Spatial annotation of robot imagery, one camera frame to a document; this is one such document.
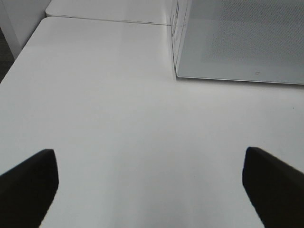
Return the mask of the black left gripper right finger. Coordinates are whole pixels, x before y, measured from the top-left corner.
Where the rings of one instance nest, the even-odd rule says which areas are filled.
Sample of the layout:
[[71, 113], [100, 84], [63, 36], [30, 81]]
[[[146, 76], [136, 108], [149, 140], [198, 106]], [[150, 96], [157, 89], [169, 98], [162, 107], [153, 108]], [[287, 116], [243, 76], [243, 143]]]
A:
[[258, 148], [246, 150], [242, 184], [266, 228], [304, 226], [304, 174]]

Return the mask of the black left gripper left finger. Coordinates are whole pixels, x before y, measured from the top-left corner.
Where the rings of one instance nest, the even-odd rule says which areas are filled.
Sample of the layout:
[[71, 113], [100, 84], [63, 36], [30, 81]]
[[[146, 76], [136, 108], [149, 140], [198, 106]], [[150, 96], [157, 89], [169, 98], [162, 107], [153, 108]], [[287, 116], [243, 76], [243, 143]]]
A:
[[38, 228], [59, 186], [55, 152], [44, 149], [0, 176], [0, 226]]

